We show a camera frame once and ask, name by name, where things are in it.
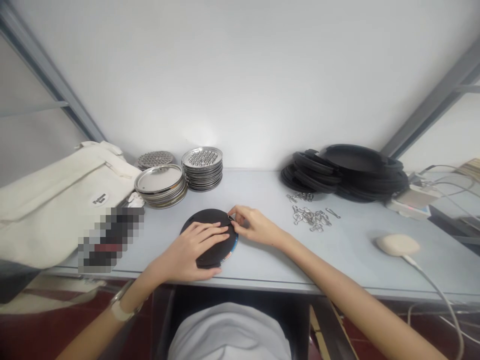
white wall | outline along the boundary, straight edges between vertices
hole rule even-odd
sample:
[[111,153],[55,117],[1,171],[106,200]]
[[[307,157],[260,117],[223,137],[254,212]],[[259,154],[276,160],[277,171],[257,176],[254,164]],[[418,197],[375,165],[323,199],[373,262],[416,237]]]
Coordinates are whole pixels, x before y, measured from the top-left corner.
[[474,158],[480,158],[480,94],[467,93],[399,160],[406,170],[420,171],[430,165],[459,167]]
[[[53,101],[0,36],[0,111]],[[72,154],[85,140],[61,109],[0,117],[0,187]]]
[[273,169],[380,149],[480,34],[476,0],[14,0],[114,144]]

bracelet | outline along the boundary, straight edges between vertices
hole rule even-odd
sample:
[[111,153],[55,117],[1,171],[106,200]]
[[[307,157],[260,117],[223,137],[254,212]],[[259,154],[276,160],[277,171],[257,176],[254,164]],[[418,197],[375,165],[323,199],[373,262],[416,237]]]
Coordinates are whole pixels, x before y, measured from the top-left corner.
[[128,281],[124,287],[122,287],[120,289],[120,291],[110,300],[110,309],[111,309],[111,312],[113,313],[113,316],[115,316],[115,318],[118,320],[118,321],[121,321],[121,322],[126,322],[128,320],[130,320],[134,315],[138,314],[138,312],[140,311],[140,309],[142,308],[142,305],[144,304],[143,302],[140,304],[139,307],[137,307],[135,310],[133,310],[133,312],[131,313],[126,313],[122,310],[122,308],[120,307],[120,300],[122,299],[122,297],[125,295],[125,293],[127,292],[127,290],[130,288],[130,286],[132,286],[132,284],[134,283],[133,280],[130,280]]

stack of black rubber rings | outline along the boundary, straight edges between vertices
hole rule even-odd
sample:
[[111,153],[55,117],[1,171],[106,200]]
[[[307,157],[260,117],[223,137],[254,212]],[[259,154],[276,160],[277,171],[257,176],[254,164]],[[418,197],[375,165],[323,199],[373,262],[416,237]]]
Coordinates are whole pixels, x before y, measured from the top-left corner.
[[322,153],[295,152],[280,179],[297,192],[336,193],[359,203],[388,200],[409,184],[400,161],[348,144],[329,146]]

person's right hand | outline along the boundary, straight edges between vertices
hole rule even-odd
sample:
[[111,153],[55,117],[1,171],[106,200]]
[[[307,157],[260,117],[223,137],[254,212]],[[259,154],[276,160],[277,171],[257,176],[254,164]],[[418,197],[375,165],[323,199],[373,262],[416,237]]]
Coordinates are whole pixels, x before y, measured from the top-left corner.
[[[235,205],[228,212],[230,216],[233,214],[235,221],[231,224],[235,231],[249,240],[279,248],[291,238],[288,232],[279,228],[257,209]],[[250,223],[249,228],[244,227],[245,219]]]

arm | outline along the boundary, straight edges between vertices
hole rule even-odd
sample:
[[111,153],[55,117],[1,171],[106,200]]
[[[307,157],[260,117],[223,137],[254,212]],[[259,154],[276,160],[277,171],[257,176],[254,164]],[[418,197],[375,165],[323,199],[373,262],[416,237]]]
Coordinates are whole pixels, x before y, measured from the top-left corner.
[[[208,280],[219,274],[220,268],[199,269],[196,259],[229,237],[223,234],[228,226],[220,223],[192,223],[146,270],[135,280],[120,300],[120,308],[130,314],[138,308],[160,284],[166,281]],[[94,360],[107,348],[124,326],[110,307],[88,325],[57,357],[57,360]]]
[[[388,359],[447,360],[435,347],[351,278],[323,261],[260,211],[235,206],[235,231],[271,245],[291,258]],[[244,228],[245,219],[250,227]]]

